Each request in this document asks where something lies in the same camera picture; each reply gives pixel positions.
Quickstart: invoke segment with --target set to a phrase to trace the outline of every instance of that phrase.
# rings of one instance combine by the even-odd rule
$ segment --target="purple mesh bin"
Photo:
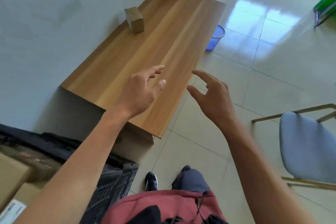
[[[213,33],[212,38],[208,43],[206,50],[212,51],[223,36],[225,36],[225,29],[221,25],[217,25],[215,32]]]

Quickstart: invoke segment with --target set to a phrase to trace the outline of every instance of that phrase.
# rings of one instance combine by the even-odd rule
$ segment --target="wooden desk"
[[[161,138],[226,8],[215,0],[145,0],[139,7],[145,31],[134,35],[126,21],[61,84],[74,94],[108,109],[128,76],[165,65],[149,86],[165,79],[153,105],[130,120],[131,127]]]

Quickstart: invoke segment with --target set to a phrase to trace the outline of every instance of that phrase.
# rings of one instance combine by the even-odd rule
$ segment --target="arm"
[[[154,66],[130,76],[119,100],[103,114],[91,134],[15,224],[80,222],[118,133],[129,119],[144,112],[165,86],[165,80],[152,89],[147,86],[147,80],[160,74],[163,68]]]
[[[228,86],[206,72],[193,73],[207,83],[208,92],[203,95],[193,86],[187,89],[226,138],[255,223],[317,224],[267,163],[238,119]]]

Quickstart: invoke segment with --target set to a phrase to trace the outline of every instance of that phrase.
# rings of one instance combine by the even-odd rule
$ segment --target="red shirt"
[[[183,190],[157,190],[125,197],[112,205],[105,214],[101,224],[125,224],[143,209],[157,205],[161,212],[161,222],[167,218],[180,216],[185,223],[190,223],[197,214],[195,198],[202,198],[202,193]],[[215,214],[224,221],[217,199],[212,191],[208,191],[199,210],[203,218]],[[197,215],[193,223],[202,224],[203,220]]]

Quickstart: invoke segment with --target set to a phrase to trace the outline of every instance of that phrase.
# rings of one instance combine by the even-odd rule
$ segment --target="gray smudge on wall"
[[[73,0],[69,2],[58,12],[58,22],[63,24],[82,9],[83,6],[80,0]]]

